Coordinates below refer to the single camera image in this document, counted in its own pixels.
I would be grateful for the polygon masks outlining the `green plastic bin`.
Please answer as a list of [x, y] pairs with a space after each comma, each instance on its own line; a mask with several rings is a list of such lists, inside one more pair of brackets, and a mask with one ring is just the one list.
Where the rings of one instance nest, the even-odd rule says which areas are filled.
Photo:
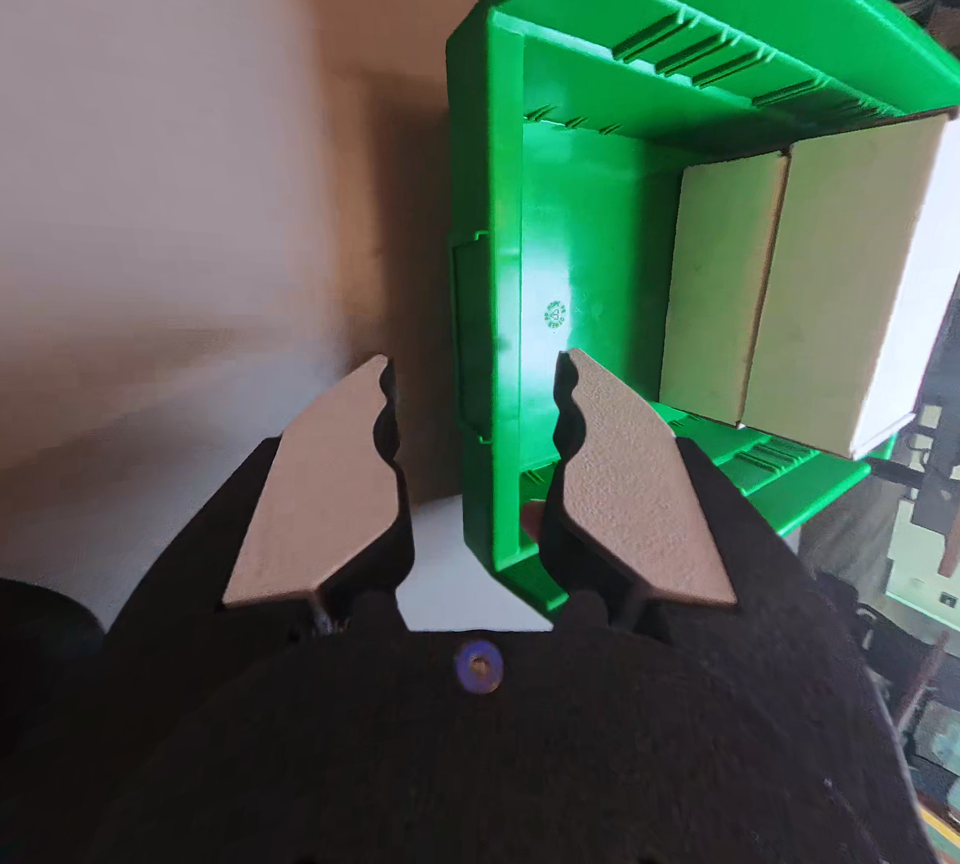
[[479, 0], [446, 43], [463, 536], [546, 618], [520, 510], [558, 459], [558, 353], [659, 395], [687, 166], [958, 105], [888, 0]]

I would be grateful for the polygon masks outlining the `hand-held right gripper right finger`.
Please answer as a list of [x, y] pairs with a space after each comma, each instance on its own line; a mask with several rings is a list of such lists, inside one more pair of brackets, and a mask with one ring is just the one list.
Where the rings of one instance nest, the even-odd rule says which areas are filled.
[[653, 405], [580, 349], [558, 354], [554, 401], [558, 462], [539, 532], [553, 580], [610, 610], [649, 599], [737, 606], [677, 437]]

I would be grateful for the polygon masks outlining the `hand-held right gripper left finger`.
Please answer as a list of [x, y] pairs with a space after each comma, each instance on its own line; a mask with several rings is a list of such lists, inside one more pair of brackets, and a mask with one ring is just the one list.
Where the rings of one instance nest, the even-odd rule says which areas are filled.
[[393, 362], [377, 354], [284, 430], [224, 606], [304, 599], [349, 610], [360, 594], [397, 591], [415, 545], [396, 381]]

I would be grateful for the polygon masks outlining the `white cardboard box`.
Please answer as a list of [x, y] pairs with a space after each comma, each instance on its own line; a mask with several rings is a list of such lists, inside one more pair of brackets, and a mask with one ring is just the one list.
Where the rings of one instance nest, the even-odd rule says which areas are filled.
[[789, 167], [789, 154], [776, 151], [684, 171], [662, 403], [740, 426]]
[[742, 415], [856, 461], [904, 427], [959, 268], [958, 108], [793, 144]]

